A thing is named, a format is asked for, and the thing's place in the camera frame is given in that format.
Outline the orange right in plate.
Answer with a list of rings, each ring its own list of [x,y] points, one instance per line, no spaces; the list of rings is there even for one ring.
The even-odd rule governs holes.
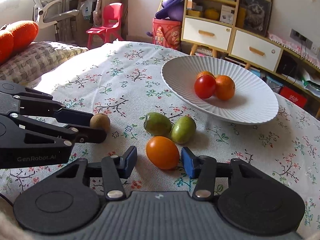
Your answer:
[[[216,89],[214,95],[222,100],[227,101],[235,94],[235,83],[227,75],[219,75],[216,79]]]

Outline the framed cat picture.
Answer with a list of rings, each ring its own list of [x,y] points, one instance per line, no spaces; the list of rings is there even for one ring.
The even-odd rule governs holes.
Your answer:
[[[270,24],[272,5],[273,0],[241,0],[241,7],[246,9],[243,28],[266,37]]]

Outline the red plastic chair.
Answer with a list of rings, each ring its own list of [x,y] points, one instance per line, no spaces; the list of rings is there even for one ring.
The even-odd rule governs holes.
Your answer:
[[[104,43],[111,42],[111,36],[113,35],[116,39],[123,41],[121,32],[121,19],[123,14],[122,3],[111,3],[103,8],[103,25],[100,27],[93,27],[88,29],[87,48],[91,49],[92,38],[94,35],[98,35]]]

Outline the wall power outlet strip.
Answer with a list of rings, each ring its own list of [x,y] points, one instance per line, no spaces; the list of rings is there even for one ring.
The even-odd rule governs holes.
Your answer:
[[[312,48],[312,44],[313,42],[306,38],[305,36],[303,36],[301,33],[299,33],[298,31],[294,30],[294,29],[291,29],[291,33],[290,33],[290,37],[297,41],[297,42],[300,42],[302,44],[305,44],[305,46],[308,48],[308,49],[311,49]]]

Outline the white ribbed plate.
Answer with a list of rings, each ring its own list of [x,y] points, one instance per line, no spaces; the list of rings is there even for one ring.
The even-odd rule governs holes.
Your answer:
[[[235,83],[228,101],[206,100],[194,91],[195,77],[202,71],[227,75]],[[161,75],[167,87],[182,101],[217,119],[243,125],[259,125],[276,117],[279,104],[275,93],[259,77],[231,62],[208,56],[182,56],[163,64]]]

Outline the orange tomato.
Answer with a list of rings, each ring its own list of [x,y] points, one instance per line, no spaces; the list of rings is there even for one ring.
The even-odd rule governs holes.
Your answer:
[[[155,136],[146,145],[148,159],[161,170],[170,170],[178,165],[180,154],[177,146],[167,137]]]

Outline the red tomato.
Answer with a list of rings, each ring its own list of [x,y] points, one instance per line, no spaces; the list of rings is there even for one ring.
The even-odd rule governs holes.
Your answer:
[[[214,95],[216,89],[216,81],[211,75],[203,75],[194,83],[196,95],[201,99],[208,99]]]

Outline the orange left in plate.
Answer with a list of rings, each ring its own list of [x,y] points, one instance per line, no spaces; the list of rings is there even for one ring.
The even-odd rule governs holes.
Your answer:
[[[198,80],[204,76],[212,77],[215,80],[215,76],[211,72],[208,72],[208,71],[203,71],[203,72],[200,72],[199,74],[197,74],[196,80]]]

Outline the white office chair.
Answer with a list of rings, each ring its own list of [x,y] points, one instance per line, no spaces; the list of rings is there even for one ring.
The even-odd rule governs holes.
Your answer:
[[[63,2],[68,2],[68,0],[53,0],[50,2],[33,0],[33,2],[33,21],[37,23],[40,29],[48,28],[52,25],[57,26],[59,22],[79,14],[79,10],[76,9],[58,12]]]

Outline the floral tablecloth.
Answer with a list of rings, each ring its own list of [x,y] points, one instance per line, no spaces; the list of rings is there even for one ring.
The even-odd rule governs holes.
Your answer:
[[[114,42],[82,53],[25,87],[50,94],[77,111],[106,114],[111,122],[102,143],[76,142],[69,161],[48,166],[1,169],[1,239],[319,239],[319,121],[275,93],[279,110],[259,125],[223,121],[178,98],[164,83],[163,64],[187,56],[137,42]],[[155,137],[144,129],[145,116],[161,113],[172,124],[193,118],[196,132],[177,144],[180,159],[161,170],[148,159]],[[107,202],[97,217],[77,230],[45,235],[22,228],[14,202],[32,186],[79,158],[89,163],[137,148],[137,163],[122,179],[126,197]],[[305,210],[297,230],[284,235],[252,235],[228,224],[211,202],[192,198],[197,184],[186,174],[181,149],[219,163],[241,159],[298,193]]]

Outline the purple toy ball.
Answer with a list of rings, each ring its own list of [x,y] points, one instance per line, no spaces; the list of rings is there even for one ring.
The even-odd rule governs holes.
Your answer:
[[[183,21],[184,0],[161,0],[155,18],[159,20],[170,19],[172,21]]]

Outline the green fruit left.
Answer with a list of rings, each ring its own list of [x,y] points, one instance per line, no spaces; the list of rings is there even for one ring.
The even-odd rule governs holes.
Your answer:
[[[151,135],[167,136],[171,128],[171,121],[161,113],[150,112],[145,116],[144,129]]]

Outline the tall wooden shelf cabinet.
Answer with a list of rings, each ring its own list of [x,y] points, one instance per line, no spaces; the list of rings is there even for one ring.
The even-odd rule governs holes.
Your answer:
[[[230,53],[240,0],[184,0],[181,40],[192,45],[190,55],[207,47],[212,57]]]

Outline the red printed bucket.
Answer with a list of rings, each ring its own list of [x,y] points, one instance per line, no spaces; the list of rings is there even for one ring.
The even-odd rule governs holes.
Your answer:
[[[182,22],[172,20],[152,20],[152,42],[165,48],[181,49]]]

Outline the orange in plate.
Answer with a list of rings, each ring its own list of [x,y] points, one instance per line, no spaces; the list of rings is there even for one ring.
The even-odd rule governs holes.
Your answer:
[[[204,76],[212,77],[215,80],[215,76],[211,72],[208,72],[208,71],[203,71],[203,72],[200,72],[199,74],[197,74],[196,80],[198,80]]]
[[[216,79],[216,89],[214,95],[222,100],[227,101],[235,94],[235,83],[227,75],[219,75]]]

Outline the brown round fruit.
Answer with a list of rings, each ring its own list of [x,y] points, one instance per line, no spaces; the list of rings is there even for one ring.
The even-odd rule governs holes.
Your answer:
[[[106,114],[98,113],[91,117],[90,128],[103,129],[105,132],[110,130],[111,122]]]

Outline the green fruit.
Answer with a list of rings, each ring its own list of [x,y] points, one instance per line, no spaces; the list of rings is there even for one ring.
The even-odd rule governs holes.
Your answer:
[[[161,113],[150,112],[145,116],[144,129],[151,135],[167,136],[171,128],[171,121]]]
[[[187,143],[196,132],[196,123],[189,116],[180,117],[171,131],[171,139],[177,144]]]

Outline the red flat box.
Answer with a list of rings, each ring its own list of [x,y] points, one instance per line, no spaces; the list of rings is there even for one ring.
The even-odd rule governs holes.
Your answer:
[[[295,92],[294,90],[286,86],[281,88],[280,95],[291,101],[295,105],[299,106],[300,108],[304,108],[308,101],[305,96]]]

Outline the woven checkered cushion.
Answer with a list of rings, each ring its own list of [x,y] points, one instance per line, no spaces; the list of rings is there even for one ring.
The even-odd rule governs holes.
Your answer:
[[[53,41],[33,42],[27,49],[1,65],[0,78],[2,81],[25,85],[87,51],[86,47],[72,44]]]

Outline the orange plush pillow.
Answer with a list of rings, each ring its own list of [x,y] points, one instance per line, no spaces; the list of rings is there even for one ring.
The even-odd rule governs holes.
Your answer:
[[[37,37],[39,25],[34,21],[17,21],[1,29],[1,64],[25,50]]]

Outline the green fruit right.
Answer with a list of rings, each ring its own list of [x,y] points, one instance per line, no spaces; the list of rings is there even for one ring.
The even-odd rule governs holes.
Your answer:
[[[196,123],[189,116],[180,117],[171,131],[171,139],[177,144],[187,143],[196,132]]]

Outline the low wooden tv cabinet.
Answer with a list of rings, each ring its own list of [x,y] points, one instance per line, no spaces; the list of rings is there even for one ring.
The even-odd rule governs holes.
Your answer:
[[[289,86],[295,86],[302,93],[312,97],[316,101],[319,101],[319,97],[300,85],[297,82],[297,79],[291,80],[288,76],[278,72],[281,57],[288,55],[296,60],[298,68],[309,69],[319,74],[319,68],[309,62],[306,59],[306,56],[297,54],[268,38],[264,38],[237,27],[234,27],[230,33],[231,37],[228,45],[229,55],[244,61],[246,69],[249,69],[251,66],[263,69],[264,71],[282,79]]]

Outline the pink lace cabinet cloth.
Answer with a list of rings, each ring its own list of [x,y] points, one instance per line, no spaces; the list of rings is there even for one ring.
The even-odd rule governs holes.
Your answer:
[[[272,33],[268,33],[267,38],[276,42],[277,44],[280,44],[281,46],[284,46],[288,50],[300,55],[301,57],[306,59],[306,61],[310,62],[313,66],[319,69],[319,59],[317,59],[317,57],[311,52],[311,50],[306,47],[304,41],[294,43],[284,40]]]

